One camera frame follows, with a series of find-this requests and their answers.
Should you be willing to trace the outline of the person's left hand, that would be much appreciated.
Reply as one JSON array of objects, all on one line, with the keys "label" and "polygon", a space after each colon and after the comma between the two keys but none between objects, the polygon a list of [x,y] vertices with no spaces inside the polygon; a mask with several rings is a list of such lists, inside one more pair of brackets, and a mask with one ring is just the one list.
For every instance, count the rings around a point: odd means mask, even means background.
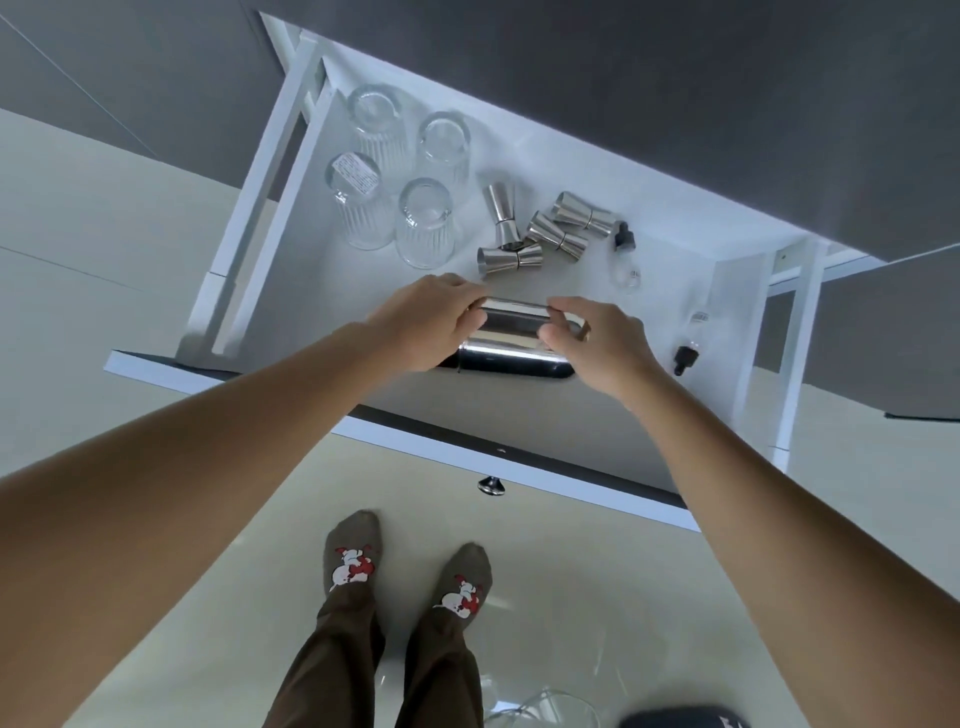
[{"label": "person's left hand", "polygon": [[424,372],[453,355],[472,334],[441,334],[431,326],[431,278],[398,289],[367,318],[390,368]]}]

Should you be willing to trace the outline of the person's right hand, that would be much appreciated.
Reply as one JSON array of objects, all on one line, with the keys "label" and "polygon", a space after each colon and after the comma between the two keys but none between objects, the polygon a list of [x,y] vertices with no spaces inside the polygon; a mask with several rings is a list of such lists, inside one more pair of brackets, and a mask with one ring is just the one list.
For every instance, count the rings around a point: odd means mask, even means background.
[{"label": "person's right hand", "polygon": [[549,297],[552,321],[541,331],[570,331],[579,356],[565,356],[591,388],[626,405],[641,389],[670,384],[648,344],[641,320],[617,305],[585,297]]}]

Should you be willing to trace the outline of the steel cocktail shaker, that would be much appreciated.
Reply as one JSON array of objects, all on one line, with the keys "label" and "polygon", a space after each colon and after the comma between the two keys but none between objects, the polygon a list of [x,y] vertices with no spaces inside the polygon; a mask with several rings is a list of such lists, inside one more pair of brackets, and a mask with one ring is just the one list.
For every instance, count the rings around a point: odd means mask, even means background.
[{"label": "steel cocktail shaker", "polygon": [[565,381],[574,376],[570,361],[540,338],[542,326],[552,321],[546,305],[487,297],[479,309],[486,321],[439,368]]}]

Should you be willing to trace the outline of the person's right forearm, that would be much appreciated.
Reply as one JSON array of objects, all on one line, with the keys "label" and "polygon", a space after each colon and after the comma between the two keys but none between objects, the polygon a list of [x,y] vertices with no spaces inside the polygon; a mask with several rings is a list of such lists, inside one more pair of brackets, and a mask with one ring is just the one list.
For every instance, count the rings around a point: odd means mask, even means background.
[{"label": "person's right forearm", "polygon": [[662,371],[616,395],[663,456],[811,728],[960,728],[960,601]]}]

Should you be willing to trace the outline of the steel double jigger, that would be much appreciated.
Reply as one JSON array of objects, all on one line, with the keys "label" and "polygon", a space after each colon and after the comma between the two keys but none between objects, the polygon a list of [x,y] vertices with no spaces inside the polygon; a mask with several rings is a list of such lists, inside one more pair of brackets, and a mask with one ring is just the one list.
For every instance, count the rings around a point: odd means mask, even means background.
[{"label": "steel double jigger", "polygon": [[558,194],[549,217],[559,225],[600,238],[610,237],[619,228],[615,213],[594,206],[569,190]]},{"label": "steel double jigger", "polygon": [[483,196],[494,222],[496,247],[508,252],[522,249],[524,240],[517,224],[513,184],[498,179],[484,187]]},{"label": "steel double jigger", "polygon": [[540,244],[519,249],[478,248],[475,260],[479,276],[488,279],[502,273],[540,269],[544,264],[544,251]]},{"label": "steel double jigger", "polygon": [[590,240],[577,232],[560,227],[543,211],[534,213],[524,233],[524,240],[563,252],[573,261],[580,261],[590,246]]}]

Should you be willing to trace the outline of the clear dropper bottle black cap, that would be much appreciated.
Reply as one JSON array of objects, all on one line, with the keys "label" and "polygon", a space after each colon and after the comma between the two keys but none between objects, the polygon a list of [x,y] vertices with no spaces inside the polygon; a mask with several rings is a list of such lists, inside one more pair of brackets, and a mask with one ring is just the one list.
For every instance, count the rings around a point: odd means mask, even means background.
[{"label": "clear dropper bottle black cap", "polygon": [[638,244],[634,232],[626,221],[617,223],[611,245],[609,271],[613,283],[627,292],[638,291],[642,285]]},{"label": "clear dropper bottle black cap", "polygon": [[709,338],[707,331],[711,321],[711,313],[707,310],[695,310],[690,314],[677,339],[673,356],[673,375],[675,377],[681,377],[686,371],[694,367],[701,358],[703,348]]}]

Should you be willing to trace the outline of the ribbed clear glass with label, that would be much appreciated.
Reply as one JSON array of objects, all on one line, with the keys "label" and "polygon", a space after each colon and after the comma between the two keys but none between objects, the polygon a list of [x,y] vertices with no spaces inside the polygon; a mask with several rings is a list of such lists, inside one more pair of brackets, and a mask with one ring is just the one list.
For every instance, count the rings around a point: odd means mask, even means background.
[{"label": "ribbed clear glass with label", "polygon": [[361,251],[376,251],[394,240],[391,197],[378,164],[361,151],[333,156],[324,181],[340,217],[342,239]]}]

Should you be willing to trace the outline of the person's right patterned brown sock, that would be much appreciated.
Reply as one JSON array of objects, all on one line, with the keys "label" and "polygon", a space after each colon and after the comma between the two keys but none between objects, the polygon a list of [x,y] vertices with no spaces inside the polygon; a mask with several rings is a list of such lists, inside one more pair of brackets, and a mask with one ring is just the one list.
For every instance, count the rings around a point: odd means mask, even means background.
[{"label": "person's right patterned brown sock", "polygon": [[477,617],[494,583],[486,549],[475,541],[459,547],[440,571],[430,608],[466,628]]}]

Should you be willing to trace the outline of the person's patterned brown sock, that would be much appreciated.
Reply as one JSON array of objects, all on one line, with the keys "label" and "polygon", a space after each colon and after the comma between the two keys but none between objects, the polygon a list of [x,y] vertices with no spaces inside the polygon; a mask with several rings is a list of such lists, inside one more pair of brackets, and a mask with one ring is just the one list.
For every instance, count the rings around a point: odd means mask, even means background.
[{"label": "person's patterned brown sock", "polygon": [[430,608],[466,628],[477,617],[494,583],[486,549],[475,541],[459,547],[440,571]]},{"label": "person's patterned brown sock", "polygon": [[324,594],[351,584],[372,585],[383,555],[378,514],[362,509],[345,517],[327,534],[322,552]]}]

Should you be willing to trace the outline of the person's left patterned brown sock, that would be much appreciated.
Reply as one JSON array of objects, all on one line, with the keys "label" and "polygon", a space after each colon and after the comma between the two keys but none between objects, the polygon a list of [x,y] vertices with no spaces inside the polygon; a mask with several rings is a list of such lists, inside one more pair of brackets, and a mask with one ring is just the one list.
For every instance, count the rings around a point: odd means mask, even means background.
[{"label": "person's left patterned brown sock", "polygon": [[345,517],[327,534],[322,552],[324,594],[351,584],[372,585],[383,555],[378,514],[362,509]]}]

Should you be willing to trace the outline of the person's right brown trouser leg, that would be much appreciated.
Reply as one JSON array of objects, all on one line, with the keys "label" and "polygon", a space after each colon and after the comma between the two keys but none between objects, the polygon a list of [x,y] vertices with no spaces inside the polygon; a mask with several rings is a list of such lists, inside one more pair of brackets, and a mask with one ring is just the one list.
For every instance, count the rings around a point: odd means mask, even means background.
[{"label": "person's right brown trouser leg", "polygon": [[482,728],[481,678],[465,641],[466,625],[443,607],[422,614],[407,641],[394,728]]}]

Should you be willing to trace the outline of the person's brown trouser leg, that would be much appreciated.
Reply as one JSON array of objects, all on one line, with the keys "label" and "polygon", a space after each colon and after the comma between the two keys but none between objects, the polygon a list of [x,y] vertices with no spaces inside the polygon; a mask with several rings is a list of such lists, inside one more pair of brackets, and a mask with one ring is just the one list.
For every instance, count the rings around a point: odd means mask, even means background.
[{"label": "person's brown trouser leg", "polygon": [[422,614],[407,641],[394,728],[482,728],[481,678],[465,641],[466,625],[443,607]]},{"label": "person's brown trouser leg", "polygon": [[373,728],[375,675],[386,648],[374,588],[332,588],[263,728]]}]

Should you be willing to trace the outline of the person's left brown trouser leg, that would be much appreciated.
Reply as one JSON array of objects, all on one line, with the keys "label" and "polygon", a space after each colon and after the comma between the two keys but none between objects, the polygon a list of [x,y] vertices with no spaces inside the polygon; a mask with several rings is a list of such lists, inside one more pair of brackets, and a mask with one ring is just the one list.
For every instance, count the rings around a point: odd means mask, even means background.
[{"label": "person's left brown trouser leg", "polygon": [[263,728],[373,728],[375,675],[386,648],[374,588],[332,588]]}]

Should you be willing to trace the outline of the dark blue object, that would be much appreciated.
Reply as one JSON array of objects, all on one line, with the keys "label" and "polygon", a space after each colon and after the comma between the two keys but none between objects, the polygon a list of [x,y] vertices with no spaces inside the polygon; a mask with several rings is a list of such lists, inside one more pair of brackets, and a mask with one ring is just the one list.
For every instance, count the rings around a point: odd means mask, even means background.
[{"label": "dark blue object", "polygon": [[714,704],[670,706],[633,711],[616,728],[752,728],[741,715]]}]

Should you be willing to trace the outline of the white drawer rail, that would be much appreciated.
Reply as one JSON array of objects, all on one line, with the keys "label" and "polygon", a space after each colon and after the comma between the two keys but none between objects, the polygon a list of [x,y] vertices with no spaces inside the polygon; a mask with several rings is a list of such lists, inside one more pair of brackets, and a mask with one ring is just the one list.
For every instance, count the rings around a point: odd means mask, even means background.
[{"label": "white drawer rail", "polygon": [[810,343],[825,283],[866,273],[885,262],[864,251],[809,236],[781,249],[774,259],[768,295],[793,293],[785,340],[776,377],[768,460],[788,470],[791,442]]},{"label": "white drawer rail", "polygon": [[290,146],[294,127],[300,120],[307,124],[313,121],[316,103],[328,86],[318,35],[270,14],[261,12],[260,18],[285,77],[176,349],[174,361],[185,367],[220,368],[217,359],[222,354],[215,345],[268,194]]}]

